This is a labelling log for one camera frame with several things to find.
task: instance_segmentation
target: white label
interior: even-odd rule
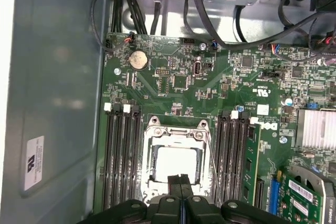
[[[266,104],[258,104],[257,115],[268,115],[269,106]]]
[[[289,181],[289,187],[296,191],[299,195],[304,197],[305,199],[309,200],[310,202],[313,202],[313,194],[302,188],[301,186],[297,185],[293,181]]]
[[[27,142],[25,163],[25,190],[42,180],[44,136],[31,139]]]
[[[299,209],[305,216],[308,217],[308,213],[309,213],[309,211],[308,211],[307,208],[305,208],[303,205],[301,205],[300,203],[298,203],[298,202],[297,202],[296,200],[294,200],[294,199],[293,199],[293,205],[294,205],[297,209]]]

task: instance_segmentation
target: microchip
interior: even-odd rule
[[[249,160],[249,159],[246,160],[245,168],[248,172],[251,170],[251,163],[252,163],[251,160]]]
[[[328,172],[332,174],[336,174],[336,163],[329,162]]]
[[[302,67],[293,67],[292,77],[293,78],[302,78],[303,68]]]
[[[221,85],[220,88],[221,88],[222,90],[224,90],[224,91],[228,91],[229,88],[230,88],[230,85],[229,85],[229,84],[225,84],[225,83],[223,83],[223,84]]]
[[[284,113],[285,114],[291,114],[291,113],[293,113],[293,107],[284,106]]]
[[[244,194],[245,199],[247,199],[248,198],[248,189],[246,187],[244,187],[243,194]]]
[[[222,92],[222,96],[221,96],[222,98],[226,99],[227,96],[228,96],[228,93],[227,93],[227,92]]]
[[[184,38],[183,44],[195,44],[196,40],[190,38]]]
[[[255,130],[255,128],[252,127],[252,126],[250,126],[250,127],[248,128],[248,137],[249,137],[249,138],[254,139],[254,130]]]
[[[253,58],[251,56],[244,56],[241,62],[241,66],[244,68],[251,68],[253,66]]]

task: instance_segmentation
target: silver heatsink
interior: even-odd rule
[[[300,110],[296,146],[336,148],[336,112]]]

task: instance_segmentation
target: capacitor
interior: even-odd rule
[[[293,99],[292,98],[284,98],[284,99],[282,99],[281,104],[283,106],[292,106],[293,105]]]
[[[238,112],[244,112],[245,108],[244,108],[244,106],[242,106],[242,105],[237,105],[237,106],[236,106],[236,110],[237,110]]]
[[[140,71],[147,67],[148,57],[143,51],[134,51],[129,56],[129,62],[134,70]]]

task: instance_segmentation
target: blue connector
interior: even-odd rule
[[[280,189],[280,183],[276,179],[272,179],[268,212],[273,215],[277,215],[278,211],[279,189]]]
[[[309,108],[311,110],[316,110],[316,109],[319,108],[319,105],[317,103],[308,103],[307,108]]]

